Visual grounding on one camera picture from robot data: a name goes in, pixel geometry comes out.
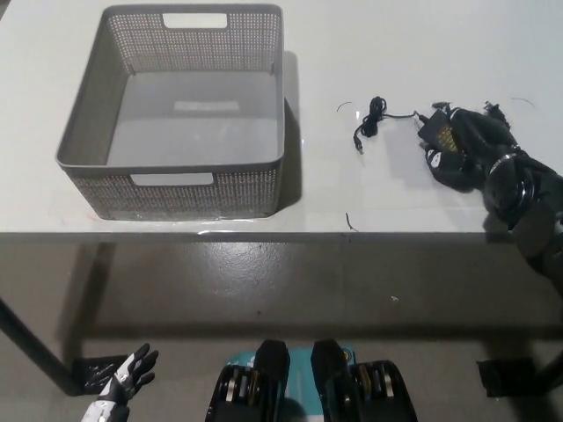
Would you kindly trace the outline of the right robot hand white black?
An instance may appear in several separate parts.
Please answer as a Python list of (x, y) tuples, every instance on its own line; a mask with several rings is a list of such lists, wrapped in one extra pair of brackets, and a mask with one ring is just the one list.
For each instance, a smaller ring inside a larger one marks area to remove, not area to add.
[(500, 106), (487, 101), (481, 112), (448, 103), (434, 103), (418, 136), (434, 179), (467, 192), (482, 184), (484, 173), (501, 156), (517, 148)]

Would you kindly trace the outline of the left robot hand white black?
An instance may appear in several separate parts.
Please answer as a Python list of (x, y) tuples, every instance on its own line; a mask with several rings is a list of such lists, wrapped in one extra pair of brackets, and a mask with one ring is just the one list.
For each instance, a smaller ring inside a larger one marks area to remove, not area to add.
[(113, 373), (109, 382), (98, 395), (98, 400), (114, 404), (127, 404), (143, 386), (155, 379), (153, 371), (158, 350), (152, 350), (149, 343), (131, 353)]

